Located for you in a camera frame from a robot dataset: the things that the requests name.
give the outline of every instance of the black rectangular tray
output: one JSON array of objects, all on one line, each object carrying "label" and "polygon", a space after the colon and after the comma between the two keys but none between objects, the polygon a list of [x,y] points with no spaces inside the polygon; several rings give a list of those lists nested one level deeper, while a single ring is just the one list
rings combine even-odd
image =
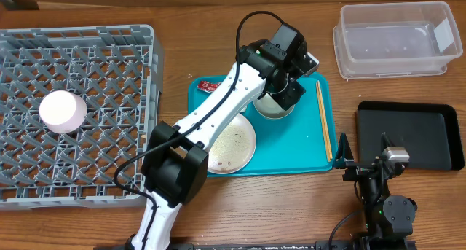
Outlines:
[{"label": "black rectangular tray", "polygon": [[383,133],[410,155],[409,168],[461,170],[465,158],[457,113],[445,104],[363,101],[358,107],[359,161],[381,154]]}]

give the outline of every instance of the red packet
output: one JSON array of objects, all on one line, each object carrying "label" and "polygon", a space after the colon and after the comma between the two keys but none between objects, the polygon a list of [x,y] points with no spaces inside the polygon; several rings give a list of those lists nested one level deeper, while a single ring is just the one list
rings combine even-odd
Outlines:
[{"label": "red packet", "polygon": [[197,85],[197,88],[199,90],[205,91],[206,93],[213,93],[213,91],[216,90],[218,86],[220,86],[220,84],[221,82],[210,83],[207,81],[200,81],[199,84]]}]

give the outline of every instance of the gray metal grid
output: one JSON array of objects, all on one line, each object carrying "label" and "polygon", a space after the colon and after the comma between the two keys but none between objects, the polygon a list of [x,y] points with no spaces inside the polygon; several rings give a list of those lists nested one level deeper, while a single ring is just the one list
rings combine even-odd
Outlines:
[{"label": "gray metal grid", "polygon": [[[0,210],[138,205],[122,202],[138,196],[112,178],[154,127],[161,57],[150,26],[0,31]],[[40,120],[39,104],[54,90],[87,104],[73,133]],[[121,183],[143,186],[140,163],[123,170]]]}]

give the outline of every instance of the wooden table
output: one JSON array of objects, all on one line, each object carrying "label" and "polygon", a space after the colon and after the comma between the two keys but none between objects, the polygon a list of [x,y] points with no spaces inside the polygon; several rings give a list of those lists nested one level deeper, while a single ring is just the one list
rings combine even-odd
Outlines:
[{"label": "wooden table", "polygon": [[[466,40],[466,1],[448,1]],[[466,143],[466,54],[441,76],[346,81],[339,76],[332,29],[344,4],[281,4],[4,12],[0,28],[47,28],[117,24],[153,25],[165,49],[164,92],[159,119],[173,124],[187,114],[188,86],[198,76],[225,74],[234,62],[234,34],[249,12],[271,10],[299,29],[331,90],[336,130],[357,150],[355,111],[363,100],[447,103],[459,117]],[[278,27],[253,17],[241,44],[270,38]],[[328,239],[336,223],[360,207],[342,171],[251,178],[208,179],[184,206],[172,231],[176,241],[206,243],[308,243]],[[466,249],[466,170],[408,170],[390,181],[393,194],[419,205],[414,234],[419,249]],[[0,213],[0,249],[91,249],[122,244],[135,233],[142,208],[42,208]],[[348,222],[336,238],[363,229]]]}]

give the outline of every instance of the blue tray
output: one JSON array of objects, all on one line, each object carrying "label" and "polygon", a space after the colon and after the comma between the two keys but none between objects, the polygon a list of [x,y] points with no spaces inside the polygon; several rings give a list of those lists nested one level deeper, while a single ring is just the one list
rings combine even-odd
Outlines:
[{"label": "blue tray", "polygon": [[[195,79],[189,86],[189,112],[194,111],[209,96],[209,93],[197,89],[197,85],[201,80],[215,83],[224,79],[225,76]],[[256,176],[331,170],[333,161],[327,161],[317,102],[315,84],[318,80],[322,88],[328,133],[334,156],[338,144],[336,142],[335,123],[333,121],[328,84],[321,74],[315,72],[309,77],[298,79],[298,82],[306,88],[306,93],[296,104],[294,110],[281,120],[265,119],[250,103],[243,115],[248,118],[256,132],[257,147],[253,158],[243,169],[236,173],[222,175],[208,173],[208,176]]]}]

